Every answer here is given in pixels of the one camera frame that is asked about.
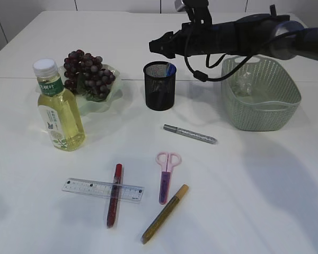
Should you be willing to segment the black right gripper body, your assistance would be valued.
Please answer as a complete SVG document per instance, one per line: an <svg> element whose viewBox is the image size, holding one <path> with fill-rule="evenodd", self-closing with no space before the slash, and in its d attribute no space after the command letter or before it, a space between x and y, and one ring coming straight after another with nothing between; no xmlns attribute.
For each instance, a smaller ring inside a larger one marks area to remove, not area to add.
<svg viewBox="0 0 318 254"><path fill-rule="evenodd" d="M172 37L173 53L184 56L185 44L192 29L191 23L182 23L181 29ZM195 27L188 42L187 56L209 55L214 53L214 32L209 27Z"/></svg>

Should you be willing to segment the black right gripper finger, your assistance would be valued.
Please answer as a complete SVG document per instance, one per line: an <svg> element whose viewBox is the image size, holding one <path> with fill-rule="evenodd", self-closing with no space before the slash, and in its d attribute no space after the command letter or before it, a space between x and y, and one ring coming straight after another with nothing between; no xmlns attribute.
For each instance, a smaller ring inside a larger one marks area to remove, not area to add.
<svg viewBox="0 0 318 254"><path fill-rule="evenodd" d="M175 58L175 43L172 39L174 36L173 31L165 33L163 36L156 40L149 42L149 51L159 55L163 55L168 59Z"/></svg>

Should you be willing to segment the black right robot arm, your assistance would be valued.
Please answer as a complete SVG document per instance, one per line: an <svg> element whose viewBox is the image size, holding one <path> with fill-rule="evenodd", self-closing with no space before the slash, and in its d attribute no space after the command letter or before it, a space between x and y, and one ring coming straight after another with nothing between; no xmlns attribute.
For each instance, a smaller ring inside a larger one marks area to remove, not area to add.
<svg viewBox="0 0 318 254"><path fill-rule="evenodd" d="M264 55L280 60L302 56L318 61L318 28L305 28L289 15L254 14L232 22L212 23L208 3L184 1L190 19L178 32L149 43L149 50L169 59L199 55Z"/></svg>

